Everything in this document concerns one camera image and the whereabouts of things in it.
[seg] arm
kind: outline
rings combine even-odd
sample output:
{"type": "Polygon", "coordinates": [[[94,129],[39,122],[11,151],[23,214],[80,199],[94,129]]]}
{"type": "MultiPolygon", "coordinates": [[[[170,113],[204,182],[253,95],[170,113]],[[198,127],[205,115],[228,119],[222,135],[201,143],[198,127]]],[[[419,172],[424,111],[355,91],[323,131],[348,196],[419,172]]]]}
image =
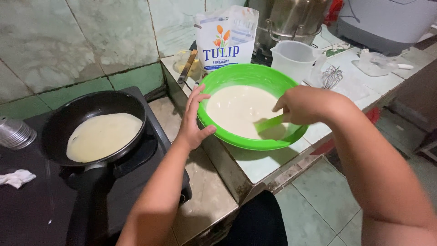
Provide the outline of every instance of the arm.
{"type": "Polygon", "coordinates": [[[332,91],[298,86],[274,110],[281,108],[289,122],[321,121],[333,131],[350,189],[364,212],[363,244],[400,245],[414,239],[419,245],[417,238],[437,243],[436,216],[419,181],[352,101],[332,91]]]}
{"type": "Polygon", "coordinates": [[[176,140],[132,207],[117,246],[160,245],[169,233],[179,203],[188,155],[216,130],[214,126],[203,130],[197,126],[199,102],[211,97],[199,95],[204,88],[202,85],[194,89],[188,98],[176,140]]]}

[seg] pancake batter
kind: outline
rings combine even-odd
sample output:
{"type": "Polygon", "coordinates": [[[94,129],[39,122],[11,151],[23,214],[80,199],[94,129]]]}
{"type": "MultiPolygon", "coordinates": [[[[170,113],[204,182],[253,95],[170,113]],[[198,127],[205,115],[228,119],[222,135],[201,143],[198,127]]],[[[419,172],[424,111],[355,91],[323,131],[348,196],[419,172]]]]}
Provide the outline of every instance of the pancake batter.
{"type": "Polygon", "coordinates": [[[284,137],[287,123],[265,130],[260,135],[254,123],[282,114],[272,112],[277,98],[265,90],[234,85],[225,87],[211,96],[206,113],[220,127],[235,135],[252,139],[274,139],[284,137]]]}
{"type": "Polygon", "coordinates": [[[127,113],[100,115],[80,124],[67,144],[67,157],[75,162],[92,162],[107,157],[129,143],[142,120],[127,113]]]}

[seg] frying pan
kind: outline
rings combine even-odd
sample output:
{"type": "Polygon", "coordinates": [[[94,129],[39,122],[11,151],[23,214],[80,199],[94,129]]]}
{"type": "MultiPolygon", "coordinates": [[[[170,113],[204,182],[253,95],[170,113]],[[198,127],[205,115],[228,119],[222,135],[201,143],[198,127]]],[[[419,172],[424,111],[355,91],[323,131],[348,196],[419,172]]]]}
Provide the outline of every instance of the frying pan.
{"type": "Polygon", "coordinates": [[[74,246],[95,245],[99,225],[106,217],[106,195],[115,182],[106,165],[131,149],[141,139],[146,122],[143,104],[134,96],[121,91],[100,91],[78,97],[61,106],[49,117],[42,130],[42,152],[48,160],[66,167],[84,167],[83,172],[74,173],[67,184],[77,190],[70,218],[66,244],[74,246]],[[73,131],[89,118],[128,113],[140,120],[142,126],[137,135],[117,152],[93,162],[75,162],[66,155],[67,143],[73,131]]]}

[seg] white cloth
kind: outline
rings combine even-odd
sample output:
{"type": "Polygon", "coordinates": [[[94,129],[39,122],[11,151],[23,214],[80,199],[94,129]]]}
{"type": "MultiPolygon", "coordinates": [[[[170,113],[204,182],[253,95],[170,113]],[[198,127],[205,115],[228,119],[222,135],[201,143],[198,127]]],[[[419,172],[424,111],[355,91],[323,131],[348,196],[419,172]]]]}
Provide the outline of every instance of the white cloth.
{"type": "Polygon", "coordinates": [[[0,175],[0,185],[10,184],[15,188],[20,188],[23,184],[36,178],[36,175],[28,170],[18,169],[14,173],[0,175]]]}

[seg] tulip flour bag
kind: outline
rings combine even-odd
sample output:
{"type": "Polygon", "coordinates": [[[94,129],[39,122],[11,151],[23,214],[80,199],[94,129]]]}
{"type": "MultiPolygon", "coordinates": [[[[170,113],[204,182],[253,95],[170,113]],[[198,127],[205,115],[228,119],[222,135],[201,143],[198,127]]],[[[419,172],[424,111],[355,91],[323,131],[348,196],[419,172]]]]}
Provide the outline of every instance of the tulip flour bag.
{"type": "Polygon", "coordinates": [[[231,6],[199,13],[194,18],[202,75],[230,64],[250,63],[259,12],[231,6]]]}

